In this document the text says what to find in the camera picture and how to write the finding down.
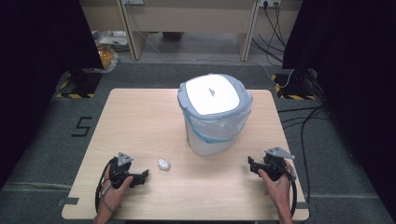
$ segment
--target black controller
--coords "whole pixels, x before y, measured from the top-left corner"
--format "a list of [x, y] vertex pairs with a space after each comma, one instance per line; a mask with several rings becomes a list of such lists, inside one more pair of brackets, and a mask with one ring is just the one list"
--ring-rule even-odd
[[129, 185], [129, 188], [134, 188], [136, 185], [144, 185], [146, 182], [146, 178], [149, 175], [149, 170], [146, 170], [141, 175], [140, 174], [129, 174], [128, 170], [131, 167], [133, 158], [119, 153], [119, 157], [114, 157], [112, 162], [110, 163], [110, 181], [111, 185], [114, 189], [118, 189], [121, 187], [123, 181], [128, 176], [133, 176], [134, 180]]
[[255, 162], [251, 157], [247, 157], [247, 162], [250, 164], [250, 172], [259, 175], [259, 169], [264, 170], [270, 179], [277, 181], [283, 174], [287, 174], [290, 181], [296, 179], [294, 170], [288, 172], [285, 158], [294, 160], [294, 156], [285, 151], [281, 147], [273, 147], [265, 150], [264, 164]]

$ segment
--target wrist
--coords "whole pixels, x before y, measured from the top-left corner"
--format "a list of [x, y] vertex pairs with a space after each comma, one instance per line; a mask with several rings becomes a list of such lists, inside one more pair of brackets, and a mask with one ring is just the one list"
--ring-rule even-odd
[[279, 203], [276, 205], [277, 215], [280, 224], [289, 224], [291, 221], [291, 211], [288, 203]]
[[98, 214], [93, 219], [94, 224], [106, 224], [111, 218], [113, 218], [113, 214], [109, 211], [102, 203], [99, 204]]

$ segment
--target trash bin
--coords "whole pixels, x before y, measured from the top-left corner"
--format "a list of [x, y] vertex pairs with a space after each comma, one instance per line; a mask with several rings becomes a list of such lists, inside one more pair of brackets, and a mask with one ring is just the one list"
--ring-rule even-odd
[[191, 149], [211, 155], [233, 145], [248, 120], [253, 97], [236, 78], [208, 74], [182, 83], [177, 99]]

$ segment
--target power outlet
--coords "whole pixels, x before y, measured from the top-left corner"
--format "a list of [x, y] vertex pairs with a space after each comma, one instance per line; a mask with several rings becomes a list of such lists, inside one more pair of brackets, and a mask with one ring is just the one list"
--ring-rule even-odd
[[268, 2], [268, 7], [279, 7], [280, 6], [280, 0], [262, 0], [260, 2], [260, 7], [264, 7], [264, 2]]
[[144, 0], [122, 0], [124, 5], [135, 5], [135, 6], [143, 6], [145, 5]]

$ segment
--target human arm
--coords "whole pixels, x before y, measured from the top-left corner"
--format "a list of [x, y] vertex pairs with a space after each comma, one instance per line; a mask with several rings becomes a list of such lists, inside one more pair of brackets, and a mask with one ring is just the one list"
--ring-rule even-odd
[[99, 201], [97, 215], [93, 219], [94, 224], [105, 224], [113, 217], [113, 214], [121, 206], [124, 193], [129, 188], [129, 185], [134, 179], [132, 176], [128, 176], [118, 189], [114, 189], [111, 186], [111, 182], [108, 178], [109, 166], [105, 171], [105, 182], [103, 183], [101, 192], [103, 192], [106, 187], [108, 187], [108, 190]]
[[[287, 161], [286, 165], [290, 172], [290, 164]], [[259, 169], [259, 175], [267, 187], [264, 194], [270, 196], [276, 207], [279, 223], [292, 223], [290, 211], [290, 181], [288, 177], [286, 175], [282, 175], [277, 181], [273, 181], [262, 169]]]

